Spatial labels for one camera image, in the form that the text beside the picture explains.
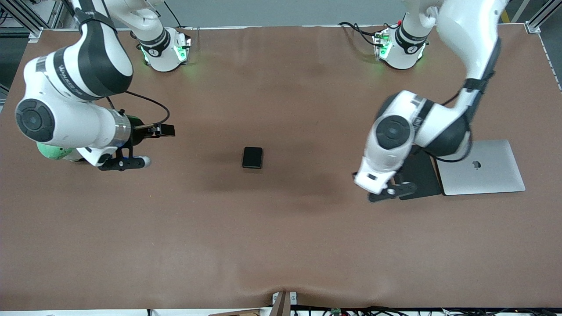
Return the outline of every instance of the table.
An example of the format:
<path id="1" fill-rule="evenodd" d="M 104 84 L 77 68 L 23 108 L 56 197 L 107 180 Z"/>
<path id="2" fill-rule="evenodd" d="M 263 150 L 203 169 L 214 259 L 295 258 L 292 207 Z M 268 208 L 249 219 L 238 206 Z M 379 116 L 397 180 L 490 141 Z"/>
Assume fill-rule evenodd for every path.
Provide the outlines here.
<path id="1" fill-rule="evenodd" d="M 188 31 L 191 63 L 171 73 L 121 32 L 129 90 L 168 105 L 177 136 L 144 141 L 152 166 L 119 173 L 47 160 L 17 129 L 23 65 L 78 39 L 44 31 L 0 116 L 0 309 L 241 308 L 278 290 L 325 306 L 561 306 L 562 97 L 539 37 L 499 29 L 474 138 L 509 139 L 527 190 L 377 204 L 351 173 L 382 101 L 443 102 L 463 83 L 435 32 L 399 71 L 349 28 Z M 245 146 L 264 148 L 262 170 L 240 167 Z"/>

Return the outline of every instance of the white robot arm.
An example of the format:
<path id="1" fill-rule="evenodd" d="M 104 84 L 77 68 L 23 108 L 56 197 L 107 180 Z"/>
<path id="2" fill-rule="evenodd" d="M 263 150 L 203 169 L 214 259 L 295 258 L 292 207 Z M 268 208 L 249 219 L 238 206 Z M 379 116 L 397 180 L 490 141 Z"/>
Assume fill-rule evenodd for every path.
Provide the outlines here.
<path id="1" fill-rule="evenodd" d="M 131 28 L 149 65 L 167 72 L 187 62 L 191 39 L 173 28 L 165 28 L 150 10 L 164 0 L 105 0 L 111 17 Z"/>
<path id="2" fill-rule="evenodd" d="M 403 185 L 389 181 L 414 144 L 435 157 L 468 153 L 470 122 L 500 53 L 497 21 L 506 4 L 507 0 L 444 1 L 437 31 L 466 67 L 456 104 L 448 108 L 409 91 L 390 96 L 369 132 L 355 175 L 358 186 L 381 199 L 399 195 Z"/>
<path id="3" fill-rule="evenodd" d="M 173 126 L 146 126 L 123 111 L 94 103 L 125 92 L 133 67 L 103 0 L 73 0 L 72 5 L 80 40 L 26 64 L 25 95 L 16 106 L 18 127 L 38 143 L 76 148 L 102 170 L 147 167 L 150 160 L 134 157 L 133 146 L 145 138 L 173 136 Z M 128 160 L 121 148 L 129 149 Z"/>

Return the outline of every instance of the apple logo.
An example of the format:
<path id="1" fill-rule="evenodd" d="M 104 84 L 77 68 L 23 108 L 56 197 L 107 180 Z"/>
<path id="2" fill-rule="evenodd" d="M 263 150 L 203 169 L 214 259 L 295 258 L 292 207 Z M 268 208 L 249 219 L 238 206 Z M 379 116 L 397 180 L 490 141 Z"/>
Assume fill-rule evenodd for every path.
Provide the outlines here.
<path id="1" fill-rule="evenodd" d="M 478 170 L 478 168 L 481 168 L 481 167 L 482 167 L 482 164 L 481 164 L 480 161 L 478 161 L 478 160 L 474 160 L 474 161 L 472 162 L 472 164 L 474 165 L 474 168 L 476 168 L 476 170 Z"/>

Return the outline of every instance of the silver laptop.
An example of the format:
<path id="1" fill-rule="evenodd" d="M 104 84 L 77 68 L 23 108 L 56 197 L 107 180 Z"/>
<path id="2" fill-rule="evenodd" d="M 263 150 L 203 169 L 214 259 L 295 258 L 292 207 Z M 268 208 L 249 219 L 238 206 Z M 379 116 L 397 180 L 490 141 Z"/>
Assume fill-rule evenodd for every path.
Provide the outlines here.
<path id="1" fill-rule="evenodd" d="M 506 139 L 473 142 L 466 159 L 459 162 L 437 160 L 437 169 L 445 195 L 525 191 Z"/>

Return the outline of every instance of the black cable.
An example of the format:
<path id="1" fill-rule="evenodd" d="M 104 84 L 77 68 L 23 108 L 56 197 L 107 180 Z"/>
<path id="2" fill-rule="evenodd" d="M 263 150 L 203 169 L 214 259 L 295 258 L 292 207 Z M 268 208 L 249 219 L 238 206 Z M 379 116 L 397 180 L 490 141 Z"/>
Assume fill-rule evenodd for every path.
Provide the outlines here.
<path id="1" fill-rule="evenodd" d="M 341 22 L 341 23 L 338 23 L 338 25 L 347 25 L 347 26 L 351 27 L 353 30 L 361 32 L 361 33 L 363 33 L 365 35 L 369 35 L 369 36 L 373 36 L 377 33 L 377 32 L 370 33 L 370 32 L 367 32 L 367 31 L 363 31 L 359 28 L 359 26 L 356 26 L 356 25 L 358 25 L 357 23 L 351 24 L 349 22 Z"/>
<path id="2" fill-rule="evenodd" d="M 111 106 L 112 109 L 115 109 L 115 106 L 113 106 L 113 102 L 111 102 L 111 99 L 109 97 L 106 97 L 107 102 L 109 102 L 109 106 Z"/>
<path id="3" fill-rule="evenodd" d="M 376 47 L 383 47 L 381 44 L 375 44 L 375 43 L 371 42 L 371 41 L 365 36 L 365 35 L 373 36 L 376 32 L 375 32 L 375 33 L 369 33 L 369 32 L 367 32 L 367 31 L 363 31 L 363 30 L 361 30 L 361 28 L 359 27 L 359 25 L 358 25 L 357 23 L 351 25 L 351 23 L 349 23 L 349 22 L 341 22 L 341 23 L 339 23 L 339 25 L 342 25 L 342 26 L 343 26 L 343 25 L 350 25 L 353 30 L 355 30 L 355 31 L 359 32 L 359 34 L 361 34 L 361 36 L 363 37 L 363 39 L 364 39 L 367 43 L 369 43 L 369 44 L 371 44 L 371 45 L 373 45 L 373 46 L 376 46 Z"/>
<path id="4" fill-rule="evenodd" d="M 369 310 L 376 310 L 376 311 L 379 312 L 378 314 L 383 313 L 385 315 L 390 315 L 390 316 L 394 316 L 390 313 L 395 313 L 395 314 L 398 314 L 400 316 L 408 316 L 407 314 L 402 313 L 402 312 L 400 312 L 400 311 L 398 311 L 394 308 L 383 307 L 383 306 L 372 306 L 372 307 L 369 308 Z"/>
<path id="5" fill-rule="evenodd" d="M 521 311 L 521 312 L 525 312 L 525 313 L 529 313 L 529 314 L 533 314 L 534 316 L 539 316 L 540 313 L 539 312 L 535 312 L 534 310 L 530 310 L 527 308 L 516 308 L 517 311 Z"/>
<path id="6" fill-rule="evenodd" d="M 386 26 L 386 27 L 388 27 L 389 29 L 393 29 L 393 30 L 395 30 L 395 29 L 397 29 L 397 28 L 400 27 L 399 25 L 396 25 L 396 26 L 392 27 L 392 26 L 390 26 L 388 23 L 384 23 L 383 25 Z"/>
<path id="7" fill-rule="evenodd" d="M 454 99 L 456 99 L 459 96 L 459 93 L 460 93 L 460 90 L 457 91 L 457 93 L 455 93 L 455 95 L 452 96 L 449 100 L 443 102 L 441 105 L 447 105 L 447 104 L 451 103 L 451 101 L 453 101 Z"/>
<path id="8" fill-rule="evenodd" d="M 161 108 L 163 108 L 163 109 L 166 111 L 166 117 L 165 117 L 163 120 L 158 121 L 158 122 L 156 122 L 156 123 L 152 123 L 152 124 L 150 124 L 150 125 L 159 125 L 159 124 L 162 124 L 162 123 L 164 123 L 165 121 L 167 121 L 167 120 L 170 118 L 170 110 L 168 110 L 168 108 L 167 108 L 165 105 L 163 105 L 162 103 L 160 103 L 160 102 L 158 102 L 158 101 L 155 101 L 155 100 L 153 100 L 153 99 L 151 99 L 151 98 L 148 98 L 148 97 L 145 97 L 145 96 L 141 96 L 140 94 L 136 94 L 136 93 L 131 92 L 131 91 L 125 91 L 125 93 L 130 94 L 130 95 L 132 95 L 132 96 L 136 96 L 136 97 L 138 97 L 138 98 L 141 98 L 141 99 L 144 99 L 144 100 L 147 100 L 147 101 L 150 101 L 150 102 L 152 102 L 152 103 L 154 103 L 154 104 L 160 106 Z"/>
<path id="9" fill-rule="evenodd" d="M 430 154 L 436 160 L 443 161 L 443 162 L 459 162 L 459 161 L 464 160 L 466 157 L 468 157 L 468 155 L 470 155 L 470 152 L 472 151 L 472 128 L 470 128 L 470 125 L 468 123 L 468 119 L 466 118 L 466 115 L 463 114 L 462 117 L 464 119 L 464 122 L 465 122 L 466 126 L 468 127 L 468 133 L 469 133 L 468 134 L 468 147 L 466 148 L 466 151 L 464 152 L 464 155 L 459 159 L 447 160 L 447 159 L 439 158 L 439 157 L 436 157 L 436 156 Z"/>
<path id="10" fill-rule="evenodd" d="M 174 19 L 176 20 L 176 22 L 178 23 L 178 27 L 182 28 L 182 24 L 179 22 L 178 17 L 175 16 L 174 12 L 172 11 L 172 9 L 170 9 L 170 6 L 166 3 L 166 1 L 164 1 L 164 4 L 166 5 L 166 8 L 168 8 L 168 11 L 170 11 Z"/>
<path id="11" fill-rule="evenodd" d="M 481 309 L 475 309 L 474 311 L 472 310 L 462 310 L 462 309 L 450 309 L 451 316 L 495 316 L 499 313 L 504 313 L 506 311 L 510 310 L 510 308 L 505 308 L 502 310 L 498 310 L 497 312 L 491 312 L 488 313 L 486 310 L 481 310 Z"/>
<path id="12" fill-rule="evenodd" d="M 0 25 L 4 24 L 4 22 L 6 22 L 6 20 L 8 19 L 8 12 L 4 10 L 4 8 L 0 8 L 0 19 L 3 19 L 0 22 Z"/>

